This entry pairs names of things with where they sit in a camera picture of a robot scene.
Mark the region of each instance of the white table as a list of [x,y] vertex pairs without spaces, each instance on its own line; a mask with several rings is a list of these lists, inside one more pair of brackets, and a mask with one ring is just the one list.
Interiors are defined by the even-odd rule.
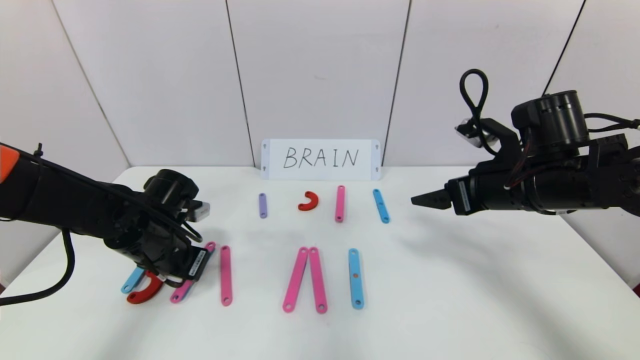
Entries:
[[[141,190],[158,167],[125,171]],[[234,302],[220,303],[219,252],[180,304],[164,287],[134,306],[120,293],[134,265],[102,240],[73,236],[76,271],[57,294],[0,309],[2,359],[640,359],[640,299],[561,218],[518,211],[457,217],[410,197],[461,167],[386,168],[377,183],[263,181],[254,168],[174,168],[200,187],[205,241],[232,248]],[[372,189],[391,223],[380,221]],[[298,211],[312,190],[320,205]],[[269,216],[258,214],[258,194]],[[296,253],[321,253],[328,312],[305,274],[296,310],[282,311]],[[366,307],[349,295],[347,251],[362,257]],[[6,290],[44,289],[62,275],[56,238]]]

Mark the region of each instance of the white label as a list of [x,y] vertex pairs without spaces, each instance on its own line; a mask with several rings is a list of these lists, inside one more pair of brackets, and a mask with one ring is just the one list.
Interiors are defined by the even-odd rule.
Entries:
[[465,211],[471,210],[471,206],[469,206],[469,198],[467,197],[467,187],[465,186],[465,182],[458,182],[458,187],[460,188],[460,194],[462,195],[462,203],[464,203],[465,205]]
[[200,267],[200,263],[202,262],[202,259],[204,258],[205,254],[207,254],[207,251],[200,251],[200,253],[198,254],[198,257],[196,258],[196,261],[193,262],[193,266],[191,267],[191,270],[189,270],[189,276],[194,276],[196,274],[196,271],[198,271],[198,268]]
[[377,140],[268,139],[261,174],[282,180],[379,180]]

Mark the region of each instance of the robotic arm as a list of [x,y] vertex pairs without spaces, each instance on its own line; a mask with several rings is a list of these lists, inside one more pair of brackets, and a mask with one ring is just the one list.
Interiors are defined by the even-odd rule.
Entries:
[[[483,94],[475,106],[465,90],[465,80],[476,74]],[[601,113],[583,114],[576,91],[544,95],[516,106],[511,112],[516,133],[493,119],[482,119],[488,81],[480,70],[460,79],[460,91],[472,118],[456,128],[494,159],[478,163],[467,176],[449,180],[443,190],[412,198],[412,203],[435,209],[453,204],[457,215],[482,210],[526,210],[545,215],[577,209],[612,206],[640,216],[640,147],[628,149],[625,135],[592,140],[589,133],[638,128],[640,120],[625,120]],[[602,118],[617,124],[588,129],[585,118]],[[500,141],[495,152],[490,143]],[[587,147],[589,154],[580,156]]]
[[197,194],[190,178],[172,170],[160,170],[144,192],[135,192],[43,160],[42,144],[30,155],[0,143],[0,217],[62,229],[70,265],[51,289],[1,298],[0,306],[49,296],[66,283],[74,262],[69,232],[104,239],[167,285],[197,281],[209,259],[205,249],[192,246],[191,240],[202,238],[186,223],[209,214],[207,203],[194,200]]

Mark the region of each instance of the red arc piece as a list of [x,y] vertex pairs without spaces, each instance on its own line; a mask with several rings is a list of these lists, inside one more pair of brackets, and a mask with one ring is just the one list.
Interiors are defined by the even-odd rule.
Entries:
[[145,289],[140,291],[134,291],[127,296],[127,301],[130,304],[142,304],[145,301],[148,301],[160,290],[162,285],[164,284],[162,280],[158,279],[154,273],[150,271],[145,271],[145,275],[151,279],[151,283]]
[[318,206],[318,195],[316,195],[314,192],[305,192],[305,196],[308,197],[311,201],[308,204],[298,205],[298,210],[309,211],[315,209],[316,206]]

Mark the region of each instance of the white wall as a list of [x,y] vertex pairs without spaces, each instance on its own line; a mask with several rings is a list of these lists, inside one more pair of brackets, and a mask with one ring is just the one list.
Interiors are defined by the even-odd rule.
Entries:
[[[636,0],[588,0],[548,91],[577,90],[584,112],[640,118],[639,13]],[[639,131],[625,133],[630,148],[640,145]],[[640,283],[640,219],[620,209],[578,211],[565,219],[629,285]]]
[[[46,159],[103,181],[128,166],[49,1],[0,1],[0,140],[29,152],[42,142]],[[0,223],[0,282],[13,280],[55,234]]]
[[[454,126],[470,117],[458,82],[483,70],[483,117],[511,127],[511,110],[542,94],[582,0],[413,0],[384,165],[473,165],[492,158]],[[468,89],[477,102],[480,81]]]
[[131,165],[253,165],[224,1],[54,3]]
[[231,0],[256,164],[266,138],[384,146],[408,0]]

